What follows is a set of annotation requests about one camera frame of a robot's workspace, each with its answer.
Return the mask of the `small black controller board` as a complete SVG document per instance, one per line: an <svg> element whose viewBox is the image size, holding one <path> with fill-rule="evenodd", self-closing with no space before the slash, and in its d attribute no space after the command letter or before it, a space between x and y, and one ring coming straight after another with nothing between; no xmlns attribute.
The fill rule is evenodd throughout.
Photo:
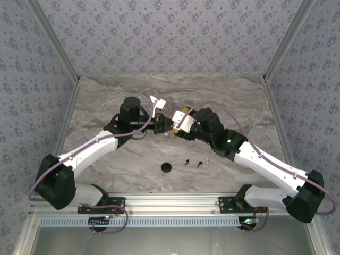
<svg viewBox="0 0 340 255"><path fill-rule="evenodd" d="M260 222L260 219L250 217L239 217L240 226L239 229L244 231L253 231L256 225Z"/></svg>
<svg viewBox="0 0 340 255"><path fill-rule="evenodd" d="M99 216L99 217L89 217L88 219L88 225L89 226L108 226L110 223L110 217L109 216Z"/></svg>

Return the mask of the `grey metal panel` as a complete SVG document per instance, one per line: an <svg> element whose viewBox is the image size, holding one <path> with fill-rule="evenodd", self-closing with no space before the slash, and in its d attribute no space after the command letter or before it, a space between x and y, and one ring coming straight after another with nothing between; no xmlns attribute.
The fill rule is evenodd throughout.
<svg viewBox="0 0 340 255"><path fill-rule="evenodd" d="M41 228L30 255L316 255L305 227L274 223L258 233L238 228L126 228L94 235L88 228Z"/></svg>

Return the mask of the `aluminium side rail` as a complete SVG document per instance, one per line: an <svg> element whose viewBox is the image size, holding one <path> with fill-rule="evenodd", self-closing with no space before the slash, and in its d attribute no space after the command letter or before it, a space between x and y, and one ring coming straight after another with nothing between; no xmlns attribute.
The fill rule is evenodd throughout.
<svg viewBox="0 0 340 255"><path fill-rule="evenodd" d="M73 114L73 111L74 111L74 107L75 107L75 104L76 104L78 93L79 93L79 81L77 81L75 83L69 104L68 104L67 109L66 109L64 121L63 121L63 124L61 126L61 130L60 130L58 139L56 141L56 146L55 146L55 149L54 149L55 155L60 155L61 152L62 152L64 142L65 142L65 138L66 138L66 133L67 133L70 121L71 121L71 117L72 117L72 114Z"/></svg>
<svg viewBox="0 0 340 255"><path fill-rule="evenodd" d="M271 112L274 118L274 122L276 125L276 129L277 129L278 137L279 137L280 144L283 150L283 154L285 156L285 160L289 165L295 166L292 151L289 147L286 132L283 127L283 123L282 123L281 116L279 114L279 110L275 102L273 92L271 91L271 87L266 80L263 81L263 86L264 86L264 89L265 89L265 92L268 98L269 106L270 106L270 109L271 109Z"/></svg>

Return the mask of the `aluminium base rail extrusion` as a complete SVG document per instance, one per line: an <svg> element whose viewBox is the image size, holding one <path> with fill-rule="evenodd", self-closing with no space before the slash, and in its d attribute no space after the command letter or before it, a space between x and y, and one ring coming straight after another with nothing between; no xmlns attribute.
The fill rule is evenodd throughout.
<svg viewBox="0 0 340 255"><path fill-rule="evenodd" d="M230 192L111 192L110 197L125 197L125 209L129 216L212 216L221 213L218 198L234 196ZM29 215L75 216L78 205L56 210L48 202L32 202Z"/></svg>

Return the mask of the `aluminium corner post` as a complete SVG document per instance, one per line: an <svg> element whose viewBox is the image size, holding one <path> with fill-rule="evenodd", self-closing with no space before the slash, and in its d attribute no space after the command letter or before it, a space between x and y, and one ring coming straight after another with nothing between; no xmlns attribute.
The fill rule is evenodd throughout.
<svg viewBox="0 0 340 255"><path fill-rule="evenodd" d="M79 76L75 70L69 56L67 55L61 41L59 40L56 32L54 31L52 24L50 23L48 16L45 14L43 8L39 4L38 0L25 0L29 8L31 9L34 17L42 28L45 36L47 37L50 45L58 56L59 60L62 62L66 72L74 81L78 83Z"/></svg>
<svg viewBox="0 0 340 255"><path fill-rule="evenodd" d="M289 26L282 37L273 57L271 58L266 71L263 74L263 81L268 84L273 78L285 54L293 43L294 38L303 26L308 14L315 5L317 0L301 0L301 4L296 10Z"/></svg>

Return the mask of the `aluminium lower frame beam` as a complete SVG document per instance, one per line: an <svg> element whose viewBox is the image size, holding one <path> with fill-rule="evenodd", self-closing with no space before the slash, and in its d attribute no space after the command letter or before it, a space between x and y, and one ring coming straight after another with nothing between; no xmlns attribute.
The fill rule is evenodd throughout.
<svg viewBox="0 0 340 255"><path fill-rule="evenodd" d="M326 232L320 217L315 217L311 223L307 224L308 232L311 237L312 246L316 255L333 255L328 242Z"/></svg>
<svg viewBox="0 0 340 255"><path fill-rule="evenodd" d="M26 217L12 255L31 255L33 244L38 232L40 217L34 212L29 212Z"/></svg>

